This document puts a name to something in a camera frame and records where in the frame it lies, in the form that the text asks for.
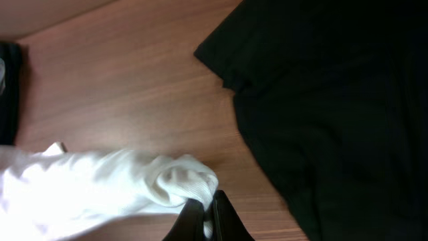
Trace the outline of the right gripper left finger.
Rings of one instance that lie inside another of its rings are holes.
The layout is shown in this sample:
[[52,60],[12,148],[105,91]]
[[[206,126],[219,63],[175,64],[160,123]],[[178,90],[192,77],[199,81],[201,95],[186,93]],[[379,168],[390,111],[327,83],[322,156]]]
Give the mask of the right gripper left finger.
[[163,241],[204,241],[203,204],[189,199]]

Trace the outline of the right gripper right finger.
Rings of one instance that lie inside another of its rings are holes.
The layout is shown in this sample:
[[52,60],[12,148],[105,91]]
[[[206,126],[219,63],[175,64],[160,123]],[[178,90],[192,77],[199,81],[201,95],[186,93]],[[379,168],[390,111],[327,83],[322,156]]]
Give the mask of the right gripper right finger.
[[223,190],[215,192],[213,203],[214,240],[255,241],[246,230]]

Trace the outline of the white t-shirt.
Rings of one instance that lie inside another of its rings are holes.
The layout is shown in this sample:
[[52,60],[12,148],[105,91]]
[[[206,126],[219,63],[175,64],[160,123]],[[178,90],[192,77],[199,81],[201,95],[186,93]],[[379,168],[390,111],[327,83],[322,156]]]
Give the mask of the white t-shirt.
[[70,240],[113,220],[207,210],[219,181],[190,155],[1,148],[1,239]]

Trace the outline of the black t-shirt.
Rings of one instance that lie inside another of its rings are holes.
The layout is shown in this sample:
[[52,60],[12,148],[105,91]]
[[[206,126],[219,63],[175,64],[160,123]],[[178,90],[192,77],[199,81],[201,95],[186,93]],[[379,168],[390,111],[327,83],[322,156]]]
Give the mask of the black t-shirt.
[[309,239],[427,239],[426,1],[245,0],[195,56]]

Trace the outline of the folded black garment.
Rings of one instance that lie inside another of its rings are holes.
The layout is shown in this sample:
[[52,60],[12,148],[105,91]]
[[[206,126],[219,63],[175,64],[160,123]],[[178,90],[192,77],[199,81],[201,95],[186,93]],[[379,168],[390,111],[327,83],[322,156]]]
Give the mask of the folded black garment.
[[1,145],[14,145],[19,124],[19,44],[1,42]]

